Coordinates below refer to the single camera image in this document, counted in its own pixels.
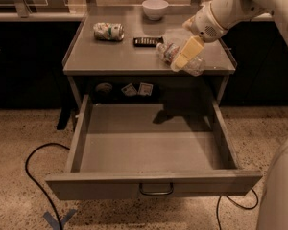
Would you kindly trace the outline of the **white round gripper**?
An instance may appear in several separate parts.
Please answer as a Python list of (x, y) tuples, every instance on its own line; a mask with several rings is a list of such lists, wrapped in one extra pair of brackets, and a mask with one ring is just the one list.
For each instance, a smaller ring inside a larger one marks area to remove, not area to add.
[(203, 50), (204, 42), (214, 42), (228, 32), (216, 20), (211, 3), (206, 3), (194, 16), (184, 21), (182, 27), (195, 36), (187, 39), (175, 55), (171, 63), (171, 69), (175, 72), (182, 70)]

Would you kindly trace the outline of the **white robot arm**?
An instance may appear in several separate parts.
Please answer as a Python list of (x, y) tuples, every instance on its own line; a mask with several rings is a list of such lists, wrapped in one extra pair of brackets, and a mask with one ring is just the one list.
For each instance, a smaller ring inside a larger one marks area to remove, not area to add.
[[(265, 12), (272, 16), (288, 46), (288, 0), (211, 0), (182, 27), (210, 43), (234, 25)], [(288, 138), (268, 169), (256, 230), (288, 230)]]

